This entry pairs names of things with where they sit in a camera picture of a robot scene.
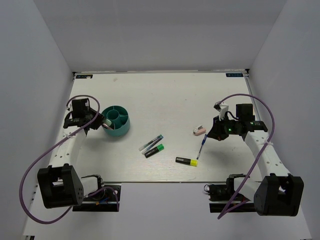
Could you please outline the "blue gel pen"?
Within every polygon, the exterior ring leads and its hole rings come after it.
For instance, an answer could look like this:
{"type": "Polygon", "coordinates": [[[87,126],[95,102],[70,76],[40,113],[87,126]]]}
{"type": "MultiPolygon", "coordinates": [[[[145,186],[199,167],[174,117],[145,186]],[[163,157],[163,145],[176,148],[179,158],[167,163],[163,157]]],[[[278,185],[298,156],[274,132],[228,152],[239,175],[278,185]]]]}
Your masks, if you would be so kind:
{"type": "Polygon", "coordinates": [[[196,160],[198,160],[198,159],[200,158],[200,155],[201,155],[203,146],[204,146],[204,144],[205,144],[205,142],[206,142],[206,139],[207,139],[207,134],[205,134],[204,137],[203,137],[203,139],[202,139],[202,142],[201,142],[200,149],[199,149],[199,151],[198,151],[196,160]]]}

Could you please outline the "teal round desk organizer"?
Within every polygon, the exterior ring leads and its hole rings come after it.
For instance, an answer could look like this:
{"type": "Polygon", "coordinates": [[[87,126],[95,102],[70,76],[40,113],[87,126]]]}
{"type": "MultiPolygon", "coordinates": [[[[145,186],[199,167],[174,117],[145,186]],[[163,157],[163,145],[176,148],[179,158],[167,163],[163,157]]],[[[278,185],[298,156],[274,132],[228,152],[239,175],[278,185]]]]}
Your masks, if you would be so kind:
{"type": "Polygon", "coordinates": [[[110,129],[103,127],[103,130],[112,137],[124,136],[130,129],[130,118],[127,110],[118,105],[109,106],[101,113],[111,122],[110,129]]]}

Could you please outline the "blue capped pen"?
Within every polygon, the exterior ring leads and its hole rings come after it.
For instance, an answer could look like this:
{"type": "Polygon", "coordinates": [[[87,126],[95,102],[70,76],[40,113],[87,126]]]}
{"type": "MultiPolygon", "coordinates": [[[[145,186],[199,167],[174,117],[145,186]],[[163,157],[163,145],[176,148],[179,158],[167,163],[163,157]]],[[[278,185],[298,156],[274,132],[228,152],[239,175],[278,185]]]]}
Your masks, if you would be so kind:
{"type": "Polygon", "coordinates": [[[149,150],[151,150],[159,141],[161,141],[164,138],[163,135],[159,135],[155,140],[153,140],[151,142],[151,144],[149,144],[146,149],[144,149],[141,153],[145,154],[146,152],[148,152],[149,150]]]}

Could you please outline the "green black highlighter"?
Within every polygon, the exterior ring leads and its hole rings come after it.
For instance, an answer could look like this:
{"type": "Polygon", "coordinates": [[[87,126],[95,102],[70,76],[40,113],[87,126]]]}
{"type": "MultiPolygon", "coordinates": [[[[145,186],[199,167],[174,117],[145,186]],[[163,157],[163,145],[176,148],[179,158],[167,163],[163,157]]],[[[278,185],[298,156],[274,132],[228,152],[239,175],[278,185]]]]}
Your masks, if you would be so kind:
{"type": "Polygon", "coordinates": [[[164,147],[163,144],[159,144],[158,146],[156,146],[156,147],[152,148],[151,150],[147,151],[147,152],[144,154],[144,156],[145,156],[146,158],[149,158],[149,157],[157,154],[158,152],[164,150],[164,148],[165,148],[165,147],[164,147]]]}

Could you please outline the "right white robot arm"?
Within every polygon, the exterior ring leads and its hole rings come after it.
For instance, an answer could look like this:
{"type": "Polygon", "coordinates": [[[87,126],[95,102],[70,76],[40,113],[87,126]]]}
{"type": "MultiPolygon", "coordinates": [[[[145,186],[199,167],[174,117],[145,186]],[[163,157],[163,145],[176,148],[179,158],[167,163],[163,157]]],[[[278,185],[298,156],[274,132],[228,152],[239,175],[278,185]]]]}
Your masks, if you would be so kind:
{"type": "Polygon", "coordinates": [[[260,216],[294,217],[298,214],[304,189],[301,177],[293,176],[283,165],[273,145],[268,141],[268,129],[263,121],[256,120],[251,103],[237,104],[236,115],[229,112],[225,103],[215,104],[218,116],[208,138],[223,141],[230,135],[242,137],[257,159],[262,180],[250,179],[243,173],[231,174],[224,185],[208,184],[204,191],[212,202],[234,201],[253,203],[252,210],[260,216]]]}

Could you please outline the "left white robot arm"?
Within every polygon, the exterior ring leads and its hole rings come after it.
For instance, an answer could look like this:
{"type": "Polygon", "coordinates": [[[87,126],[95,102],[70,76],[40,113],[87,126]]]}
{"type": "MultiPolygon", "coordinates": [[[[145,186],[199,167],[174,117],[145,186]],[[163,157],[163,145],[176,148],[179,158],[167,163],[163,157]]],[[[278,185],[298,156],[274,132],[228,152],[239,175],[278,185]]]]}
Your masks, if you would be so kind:
{"type": "Polygon", "coordinates": [[[72,99],[64,118],[62,138],[48,167],[39,169],[37,180],[47,209],[79,206],[92,196],[99,200],[106,187],[98,174],[78,176],[76,163],[89,130],[97,130],[105,117],[90,106],[89,98],[72,99]]]}

